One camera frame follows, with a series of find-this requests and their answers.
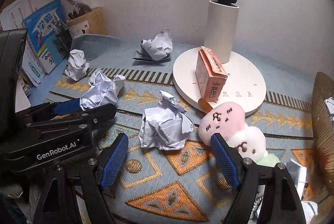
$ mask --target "blue workbook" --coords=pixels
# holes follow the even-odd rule
[[[56,26],[57,23],[54,13],[57,13],[63,22],[66,21],[60,0],[48,3],[23,20],[31,44],[47,73],[64,58],[63,48],[52,28],[52,24]]]

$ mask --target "lamp base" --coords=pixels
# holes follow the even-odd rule
[[[201,93],[195,75],[199,49],[190,49],[176,59],[173,82],[180,95],[190,105],[201,110],[197,103]],[[209,104],[215,108],[224,102],[233,101],[244,109],[246,116],[253,114],[266,96],[266,83],[261,72],[252,62],[235,52],[231,52],[230,60],[223,64],[223,68],[228,73],[228,78],[218,102]]]

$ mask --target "screw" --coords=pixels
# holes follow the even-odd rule
[[[96,162],[97,162],[97,160],[95,158],[91,158],[91,159],[88,160],[89,165],[94,165],[94,164],[96,164]]]
[[[62,165],[61,165],[61,164],[56,165],[56,170],[57,170],[57,171],[62,170]]]
[[[243,159],[243,162],[244,162],[245,164],[247,164],[247,165],[250,165],[251,163],[253,163],[252,159],[250,159],[250,158],[248,158],[248,157],[244,158],[244,159]]]
[[[282,164],[282,163],[278,163],[278,164],[277,164],[277,167],[278,167],[279,169],[285,169],[285,165]]]

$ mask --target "cardboard box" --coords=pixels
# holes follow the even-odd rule
[[[203,47],[198,50],[196,78],[202,98],[216,102],[228,75],[213,50]]]
[[[92,12],[67,21],[67,26],[72,38],[84,33],[106,35],[106,25],[100,7],[93,8]]]

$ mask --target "golden ribbed container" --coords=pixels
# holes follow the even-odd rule
[[[312,92],[312,129],[317,162],[323,171],[328,192],[334,195],[334,132],[325,99],[334,96],[334,81],[318,72]]]

